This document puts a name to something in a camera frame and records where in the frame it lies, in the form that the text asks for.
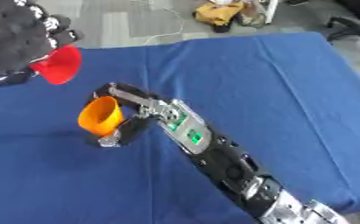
robotic hand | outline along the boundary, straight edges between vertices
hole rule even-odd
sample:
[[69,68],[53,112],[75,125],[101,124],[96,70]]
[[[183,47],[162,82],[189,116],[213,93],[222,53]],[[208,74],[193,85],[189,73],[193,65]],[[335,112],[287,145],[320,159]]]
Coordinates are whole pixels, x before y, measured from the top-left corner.
[[29,0],[0,0],[0,86],[24,83],[37,70],[52,84],[68,81],[77,65],[66,74],[49,74],[42,63],[52,56],[80,60],[77,50],[67,46],[82,38],[78,31],[68,30],[70,23]]
[[[124,120],[120,107],[136,114]],[[231,201],[264,224],[348,224],[315,200],[302,204],[270,174],[262,172],[237,143],[211,128],[183,101],[162,100],[138,88],[109,83],[96,90],[79,116],[95,144],[119,147],[130,143],[156,120],[194,166]]]

table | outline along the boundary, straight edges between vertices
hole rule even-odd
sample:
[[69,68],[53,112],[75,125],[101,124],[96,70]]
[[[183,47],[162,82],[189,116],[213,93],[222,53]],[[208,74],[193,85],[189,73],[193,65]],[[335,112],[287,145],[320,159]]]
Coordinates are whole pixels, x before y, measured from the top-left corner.
[[85,144],[77,116],[109,81],[183,99],[299,199],[360,211],[360,77],[319,34],[81,52],[66,85],[0,88],[0,224],[253,222],[158,126]]

cable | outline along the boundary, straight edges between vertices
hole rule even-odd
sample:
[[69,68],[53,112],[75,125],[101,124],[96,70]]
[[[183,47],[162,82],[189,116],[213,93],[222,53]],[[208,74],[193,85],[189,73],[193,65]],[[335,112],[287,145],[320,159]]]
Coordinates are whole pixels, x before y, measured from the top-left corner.
[[[146,2],[146,1],[142,1],[142,0],[130,0],[130,2],[135,2],[135,3],[143,3],[143,4],[148,4],[148,5],[153,5],[153,6],[157,6],[159,7],[156,3],[153,2],[154,0],[151,0],[151,2]],[[159,34],[159,35],[154,35],[152,37],[149,37],[144,43],[143,46],[148,45],[148,43],[150,43],[151,40],[155,39],[155,38],[161,38],[161,37],[167,37],[167,36],[173,36],[173,35],[177,35],[177,34],[182,34],[182,32],[184,31],[184,26],[185,26],[185,19],[180,16],[180,14],[175,11],[175,10],[170,10],[166,7],[159,7],[165,11],[170,11],[172,12],[172,14],[174,14],[174,16],[176,16],[180,21],[181,21],[181,25],[180,25],[180,29],[177,32],[173,32],[173,33],[165,33],[165,34]]]

gray floor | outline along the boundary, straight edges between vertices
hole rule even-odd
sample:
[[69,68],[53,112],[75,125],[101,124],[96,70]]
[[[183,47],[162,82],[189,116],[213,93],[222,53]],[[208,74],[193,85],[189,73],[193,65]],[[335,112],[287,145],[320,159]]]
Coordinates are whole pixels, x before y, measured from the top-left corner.
[[[38,0],[51,13],[64,14],[74,21],[73,27],[84,31],[86,38],[78,46],[87,48],[158,45],[217,36],[254,35],[275,32],[316,31],[324,35],[338,30],[325,28],[329,17],[350,14],[332,0],[312,0],[297,7],[280,4],[272,24],[261,29],[235,26],[230,33],[217,35],[204,24],[193,20],[193,9],[203,0]],[[174,33],[181,21],[167,8],[177,11],[184,19],[181,34]],[[360,73],[360,39],[336,41],[335,49]],[[352,223],[360,223],[360,213],[349,216]]]

hand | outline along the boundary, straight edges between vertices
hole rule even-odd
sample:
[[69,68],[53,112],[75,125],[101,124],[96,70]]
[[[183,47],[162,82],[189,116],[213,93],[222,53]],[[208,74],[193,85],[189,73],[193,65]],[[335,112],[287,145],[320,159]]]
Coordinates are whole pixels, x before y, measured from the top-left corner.
[[70,24],[69,18],[49,15],[36,3],[0,0],[0,81],[25,72],[34,75],[31,63],[81,39],[78,31],[68,29]]

